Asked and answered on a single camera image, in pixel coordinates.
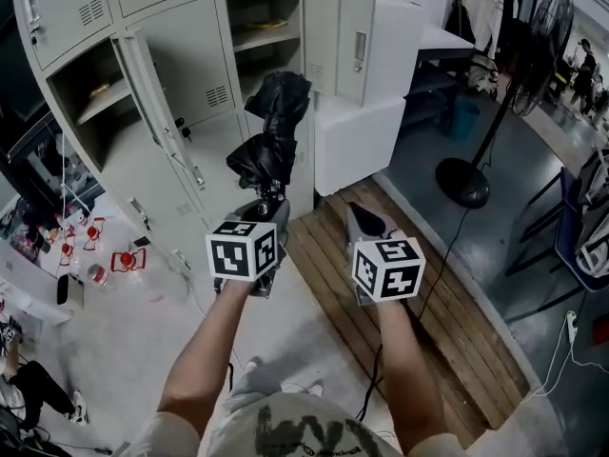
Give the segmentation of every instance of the blue-gray floor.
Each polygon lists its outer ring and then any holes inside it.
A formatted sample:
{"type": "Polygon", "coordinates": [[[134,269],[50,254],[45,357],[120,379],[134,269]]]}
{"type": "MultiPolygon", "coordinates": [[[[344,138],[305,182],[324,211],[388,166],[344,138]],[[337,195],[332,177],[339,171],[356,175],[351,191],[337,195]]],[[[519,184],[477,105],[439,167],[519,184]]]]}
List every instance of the blue-gray floor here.
{"type": "MultiPolygon", "coordinates": [[[[490,126],[499,104],[487,96],[468,97],[481,109],[481,116],[468,139],[454,141],[435,124],[421,123],[403,130],[391,165],[385,174],[426,222],[449,245],[465,209],[446,198],[435,180],[435,168],[446,157],[471,159],[490,126]]],[[[588,128],[564,126],[578,147],[589,148],[588,128]]],[[[560,198],[558,183],[531,208],[527,202],[560,170],[561,162],[519,117],[508,112],[493,147],[492,163],[484,167],[491,186],[488,204],[470,210],[452,252],[470,269],[474,279],[507,321],[544,302],[562,296],[577,284],[566,269],[549,269],[558,261],[548,258],[512,277],[504,271],[521,252],[523,229],[553,207],[560,198]]],[[[554,228],[529,242],[528,254],[552,245],[554,228]]],[[[607,293],[580,293],[569,301],[517,322],[508,322],[519,344],[542,381],[558,341],[567,310],[580,315],[575,343],[577,360],[595,361],[609,367],[609,343],[592,344],[592,322],[609,312],[607,293]]],[[[568,352],[563,336],[551,383],[554,385],[568,352]]],[[[564,429],[565,442],[573,456],[596,455],[609,434],[609,376],[596,368],[581,368],[569,362],[560,383],[550,395],[564,429]]]]}

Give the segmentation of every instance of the wooden platform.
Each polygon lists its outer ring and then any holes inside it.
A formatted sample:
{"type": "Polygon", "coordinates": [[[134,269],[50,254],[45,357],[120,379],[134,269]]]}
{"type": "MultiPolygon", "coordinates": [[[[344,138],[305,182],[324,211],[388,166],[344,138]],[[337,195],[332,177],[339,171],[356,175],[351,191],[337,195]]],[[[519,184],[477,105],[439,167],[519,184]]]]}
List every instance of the wooden platform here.
{"type": "MultiPolygon", "coordinates": [[[[419,240],[427,265],[421,292],[408,305],[427,364],[442,393],[446,423],[467,448],[487,428],[499,428],[529,387],[498,334],[450,268],[444,268],[442,279],[429,294],[438,279],[442,257],[372,179],[324,198],[315,211],[291,222],[287,242],[290,257],[368,376],[372,376],[381,336],[376,309],[358,306],[347,272],[344,214],[348,202],[387,213],[406,235],[419,240]]],[[[378,389],[383,394],[383,383],[378,389]]]]}

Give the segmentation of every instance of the white tabletop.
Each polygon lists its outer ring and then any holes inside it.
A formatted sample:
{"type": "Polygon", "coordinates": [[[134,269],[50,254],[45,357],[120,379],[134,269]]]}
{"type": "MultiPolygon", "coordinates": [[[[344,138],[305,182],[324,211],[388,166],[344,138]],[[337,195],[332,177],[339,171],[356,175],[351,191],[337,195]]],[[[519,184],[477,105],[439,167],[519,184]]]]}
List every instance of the white tabletop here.
{"type": "Polygon", "coordinates": [[[425,24],[422,30],[420,50],[471,50],[474,45],[447,30],[425,24]]]}

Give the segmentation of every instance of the power strip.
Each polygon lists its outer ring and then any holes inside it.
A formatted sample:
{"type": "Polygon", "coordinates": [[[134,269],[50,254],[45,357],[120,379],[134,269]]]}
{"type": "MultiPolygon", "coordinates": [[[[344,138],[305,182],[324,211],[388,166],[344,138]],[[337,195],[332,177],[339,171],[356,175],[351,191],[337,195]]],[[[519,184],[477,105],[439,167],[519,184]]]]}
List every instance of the power strip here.
{"type": "Polygon", "coordinates": [[[575,342],[575,337],[578,334],[578,327],[576,325],[578,315],[576,315],[574,311],[567,311],[566,319],[567,331],[569,335],[569,345],[573,346],[573,343],[575,342]]]}

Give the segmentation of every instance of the fiducial marker cube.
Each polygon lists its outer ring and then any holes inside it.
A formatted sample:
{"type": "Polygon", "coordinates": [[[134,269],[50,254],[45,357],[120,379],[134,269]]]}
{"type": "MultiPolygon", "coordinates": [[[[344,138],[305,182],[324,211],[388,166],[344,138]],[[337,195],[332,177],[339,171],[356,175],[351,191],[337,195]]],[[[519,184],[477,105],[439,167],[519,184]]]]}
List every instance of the fiducial marker cube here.
{"type": "Polygon", "coordinates": [[[206,235],[206,247],[214,278],[254,282],[277,265],[277,226],[225,220],[206,235]]]}
{"type": "Polygon", "coordinates": [[[415,238],[355,244],[353,281],[375,303],[410,298],[419,293],[425,257],[415,238]]]}

